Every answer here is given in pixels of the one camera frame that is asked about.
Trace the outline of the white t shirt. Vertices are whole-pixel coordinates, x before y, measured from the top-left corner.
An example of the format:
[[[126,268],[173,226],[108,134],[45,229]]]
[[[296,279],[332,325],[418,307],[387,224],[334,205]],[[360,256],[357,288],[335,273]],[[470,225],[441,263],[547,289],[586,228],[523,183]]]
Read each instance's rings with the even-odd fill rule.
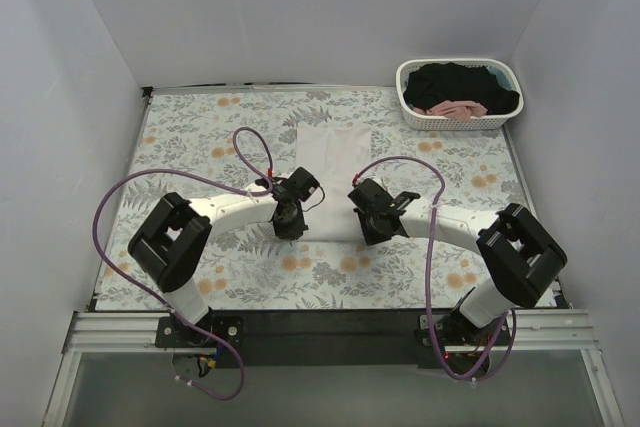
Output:
[[[304,214],[310,241],[357,242],[362,239],[354,204],[348,198],[352,179],[371,162],[372,128],[300,124],[297,127],[296,163],[320,183],[324,201]]]

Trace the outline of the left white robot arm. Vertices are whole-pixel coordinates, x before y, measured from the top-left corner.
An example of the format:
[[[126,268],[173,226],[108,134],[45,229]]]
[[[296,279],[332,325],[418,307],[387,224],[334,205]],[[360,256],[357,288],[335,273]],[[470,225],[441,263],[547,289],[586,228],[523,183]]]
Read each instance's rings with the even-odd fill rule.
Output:
[[[298,168],[287,177],[259,179],[241,194],[188,200],[171,192],[160,199],[129,241],[128,253],[182,318],[178,334],[188,345],[203,346],[213,333],[210,307],[194,280],[208,241],[260,223],[271,224],[278,239],[297,240],[308,230],[303,203],[322,190]]]

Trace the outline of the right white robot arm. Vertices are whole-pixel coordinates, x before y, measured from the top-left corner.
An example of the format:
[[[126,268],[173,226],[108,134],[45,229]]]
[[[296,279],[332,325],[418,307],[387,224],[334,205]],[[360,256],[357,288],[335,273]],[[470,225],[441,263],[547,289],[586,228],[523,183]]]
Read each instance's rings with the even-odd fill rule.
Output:
[[[464,344],[479,342],[511,308],[535,307],[567,264],[564,250],[521,204],[497,212],[436,207],[413,192],[393,197],[371,178],[357,183],[348,198],[368,245],[397,236],[432,238],[482,257],[490,279],[450,314],[453,334]]]

